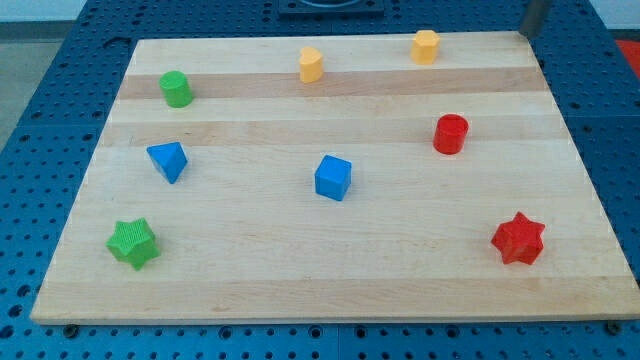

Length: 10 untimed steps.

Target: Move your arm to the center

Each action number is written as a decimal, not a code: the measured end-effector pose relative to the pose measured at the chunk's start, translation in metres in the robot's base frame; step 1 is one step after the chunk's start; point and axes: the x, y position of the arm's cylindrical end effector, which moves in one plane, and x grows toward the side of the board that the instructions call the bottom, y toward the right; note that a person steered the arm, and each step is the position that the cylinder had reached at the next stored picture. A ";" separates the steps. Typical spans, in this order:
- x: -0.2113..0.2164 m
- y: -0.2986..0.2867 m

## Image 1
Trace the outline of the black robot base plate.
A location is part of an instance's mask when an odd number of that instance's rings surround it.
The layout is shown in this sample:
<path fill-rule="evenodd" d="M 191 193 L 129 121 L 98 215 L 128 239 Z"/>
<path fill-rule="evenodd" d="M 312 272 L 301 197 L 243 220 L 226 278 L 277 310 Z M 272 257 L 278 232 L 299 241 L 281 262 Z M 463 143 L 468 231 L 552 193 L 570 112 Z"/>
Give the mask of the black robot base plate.
<path fill-rule="evenodd" d="M 281 18 L 304 16 L 383 15 L 383 0 L 277 0 Z"/>

